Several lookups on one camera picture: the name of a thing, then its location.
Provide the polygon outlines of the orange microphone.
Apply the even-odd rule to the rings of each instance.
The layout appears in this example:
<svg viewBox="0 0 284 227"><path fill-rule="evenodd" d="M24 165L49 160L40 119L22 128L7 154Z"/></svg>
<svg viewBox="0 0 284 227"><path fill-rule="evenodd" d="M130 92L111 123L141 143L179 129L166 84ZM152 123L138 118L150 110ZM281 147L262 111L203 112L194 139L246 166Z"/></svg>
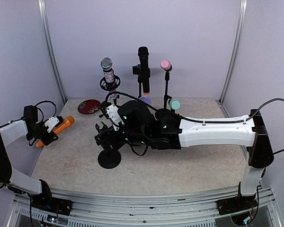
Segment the orange microphone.
<svg viewBox="0 0 284 227"><path fill-rule="evenodd" d="M61 123L60 125L58 125L57 127L55 127L52 131L58 135L60 132L62 132L63 130L65 130L66 128L72 126L74 124L75 120L72 116L68 116L65 119L63 119L63 123ZM43 142L41 142L40 140L36 143L36 147L37 148L41 148L43 147L44 144Z"/></svg>

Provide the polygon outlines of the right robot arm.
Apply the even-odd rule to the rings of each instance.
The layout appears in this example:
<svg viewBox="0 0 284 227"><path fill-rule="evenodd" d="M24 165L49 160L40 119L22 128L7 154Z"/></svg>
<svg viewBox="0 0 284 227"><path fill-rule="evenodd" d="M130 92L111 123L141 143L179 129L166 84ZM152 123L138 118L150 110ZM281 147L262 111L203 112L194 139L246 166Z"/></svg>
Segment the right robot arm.
<svg viewBox="0 0 284 227"><path fill-rule="evenodd" d="M174 108L156 109L131 96L123 105L105 100L100 110L112 124L95 126L98 131L95 141L102 147L98 163L105 169L120 164L119 149L125 144L131 148L143 145L156 150L201 145L244 146L248 161L238 194L224 200L237 210L255 201L264 169L274 161L275 152L259 109L234 118L190 118L177 114Z"/></svg>

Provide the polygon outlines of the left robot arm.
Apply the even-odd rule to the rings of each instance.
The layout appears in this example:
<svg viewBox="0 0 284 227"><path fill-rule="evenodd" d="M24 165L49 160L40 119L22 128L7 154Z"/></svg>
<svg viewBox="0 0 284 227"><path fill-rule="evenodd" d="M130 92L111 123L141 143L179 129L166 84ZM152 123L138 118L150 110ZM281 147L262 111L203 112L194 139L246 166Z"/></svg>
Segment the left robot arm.
<svg viewBox="0 0 284 227"><path fill-rule="evenodd" d="M58 207L57 199L47 182L32 178L15 165L16 158L32 161L25 153L29 147L40 148L58 140L55 129L63 123L63 117L54 113L39 120L42 114L38 105L28 105L19 119L0 126L0 189L26 194L33 207L53 210Z"/></svg>

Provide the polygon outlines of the black round-base stand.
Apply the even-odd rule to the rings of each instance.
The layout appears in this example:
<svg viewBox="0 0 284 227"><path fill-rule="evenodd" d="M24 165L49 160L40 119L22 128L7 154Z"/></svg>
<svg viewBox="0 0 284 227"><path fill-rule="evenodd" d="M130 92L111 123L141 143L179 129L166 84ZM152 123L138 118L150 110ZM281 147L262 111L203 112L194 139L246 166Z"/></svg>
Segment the black round-base stand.
<svg viewBox="0 0 284 227"><path fill-rule="evenodd" d="M104 122L101 122L102 128L109 128ZM98 155L98 163L102 168L112 169L117 167L121 162L121 154L117 150L102 150Z"/></svg>

